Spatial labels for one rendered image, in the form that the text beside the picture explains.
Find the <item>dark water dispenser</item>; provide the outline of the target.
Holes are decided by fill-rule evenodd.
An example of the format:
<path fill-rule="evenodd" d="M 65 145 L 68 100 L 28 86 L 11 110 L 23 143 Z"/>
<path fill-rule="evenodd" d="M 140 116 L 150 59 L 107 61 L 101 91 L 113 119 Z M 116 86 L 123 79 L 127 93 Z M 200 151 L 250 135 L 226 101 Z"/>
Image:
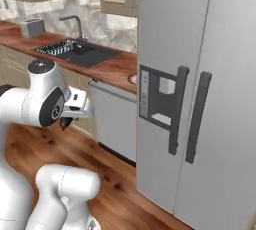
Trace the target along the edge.
<path fill-rule="evenodd" d="M 177 77 L 144 65 L 140 66 L 139 116 L 170 130 Z"/>

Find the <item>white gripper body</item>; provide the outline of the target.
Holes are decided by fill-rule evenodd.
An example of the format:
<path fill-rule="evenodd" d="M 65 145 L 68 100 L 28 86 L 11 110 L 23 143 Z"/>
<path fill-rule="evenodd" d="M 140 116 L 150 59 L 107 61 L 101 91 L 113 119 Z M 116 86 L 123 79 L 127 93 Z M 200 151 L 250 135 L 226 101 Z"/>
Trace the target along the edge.
<path fill-rule="evenodd" d="M 94 115 L 94 110 L 90 98 L 84 101 L 69 100 L 64 104 L 64 109 L 61 113 L 62 117 L 71 118 L 90 118 Z"/>

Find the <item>grey dishwasher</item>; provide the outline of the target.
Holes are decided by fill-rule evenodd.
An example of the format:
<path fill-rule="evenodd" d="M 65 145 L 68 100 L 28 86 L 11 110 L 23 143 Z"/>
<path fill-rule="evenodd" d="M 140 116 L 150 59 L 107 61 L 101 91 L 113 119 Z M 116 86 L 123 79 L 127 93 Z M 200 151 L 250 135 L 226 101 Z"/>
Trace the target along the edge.
<path fill-rule="evenodd" d="M 137 97 L 134 93 L 91 80 L 97 141 L 105 150 L 136 166 Z"/>

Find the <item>grey fridge door with dispenser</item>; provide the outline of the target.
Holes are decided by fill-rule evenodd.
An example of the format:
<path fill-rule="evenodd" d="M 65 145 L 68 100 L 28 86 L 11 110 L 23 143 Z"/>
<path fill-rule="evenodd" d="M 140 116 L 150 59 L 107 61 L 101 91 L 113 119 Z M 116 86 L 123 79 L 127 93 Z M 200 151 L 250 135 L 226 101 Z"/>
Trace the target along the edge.
<path fill-rule="evenodd" d="M 176 202 L 208 1 L 139 0 L 136 185 L 143 195 L 169 213 L 174 212 Z M 170 130 L 139 116 L 141 65 L 176 77 L 179 66 L 189 68 L 175 155 L 168 152 Z"/>

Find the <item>dark grey tap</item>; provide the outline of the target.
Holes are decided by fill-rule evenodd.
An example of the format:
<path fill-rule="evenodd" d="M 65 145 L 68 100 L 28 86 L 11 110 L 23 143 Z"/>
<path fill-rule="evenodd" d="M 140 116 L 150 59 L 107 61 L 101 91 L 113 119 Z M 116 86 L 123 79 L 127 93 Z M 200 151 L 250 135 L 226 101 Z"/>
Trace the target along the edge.
<path fill-rule="evenodd" d="M 65 21 L 65 20 L 69 20 L 69 19 L 75 19 L 77 22 L 78 39 L 86 41 L 87 38 L 83 35 L 81 20 L 77 15 L 65 15 L 65 16 L 59 17 L 60 21 Z"/>

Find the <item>plain grey fridge door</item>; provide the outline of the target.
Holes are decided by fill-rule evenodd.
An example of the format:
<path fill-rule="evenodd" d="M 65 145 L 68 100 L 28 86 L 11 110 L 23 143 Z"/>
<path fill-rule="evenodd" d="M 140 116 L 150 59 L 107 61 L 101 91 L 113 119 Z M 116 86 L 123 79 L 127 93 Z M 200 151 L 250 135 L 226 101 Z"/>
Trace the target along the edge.
<path fill-rule="evenodd" d="M 256 214 L 256 0 L 210 0 L 197 89 L 212 74 L 175 215 L 194 230 L 247 230 Z"/>

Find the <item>black sink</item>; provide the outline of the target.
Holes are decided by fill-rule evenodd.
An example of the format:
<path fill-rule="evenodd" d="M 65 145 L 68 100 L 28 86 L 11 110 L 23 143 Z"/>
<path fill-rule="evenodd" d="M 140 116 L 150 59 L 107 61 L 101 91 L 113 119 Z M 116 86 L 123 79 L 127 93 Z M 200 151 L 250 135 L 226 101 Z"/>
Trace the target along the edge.
<path fill-rule="evenodd" d="M 120 54 L 120 51 L 116 49 L 71 38 L 39 46 L 36 51 L 85 68 L 90 68 Z"/>

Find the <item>beige base cupboards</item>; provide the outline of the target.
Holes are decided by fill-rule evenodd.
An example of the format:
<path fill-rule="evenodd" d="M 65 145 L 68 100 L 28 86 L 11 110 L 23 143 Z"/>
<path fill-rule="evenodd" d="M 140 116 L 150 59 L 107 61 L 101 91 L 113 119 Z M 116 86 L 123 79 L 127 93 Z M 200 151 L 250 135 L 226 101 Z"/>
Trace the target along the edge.
<path fill-rule="evenodd" d="M 28 88 L 30 80 L 27 73 L 27 66 L 33 60 L 34 57 L 30 55 L 0 45 L 0 84 L 12 84 Z M 64 67 L 61 70 L 68 85 L 85 90 L 87 95 L 90 96 L 88 77 L 65 69 Z M 71 127 L 92 139 L 95 138 L 94 118 L 79 118 L 72 122 Z"/>

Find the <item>grey toaster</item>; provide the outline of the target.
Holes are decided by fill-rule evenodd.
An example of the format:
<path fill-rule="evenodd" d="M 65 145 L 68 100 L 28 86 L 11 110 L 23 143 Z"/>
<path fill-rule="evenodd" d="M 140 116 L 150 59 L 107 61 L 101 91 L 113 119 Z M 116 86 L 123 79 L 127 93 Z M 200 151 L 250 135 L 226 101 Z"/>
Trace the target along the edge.
<path fill-rule="evenodd" d="M 23 20 L 20 22 L 22 36 L 25 38 L 36 37 L 45 32 L 44 20 L 42 18 L 34 18 Z"/>

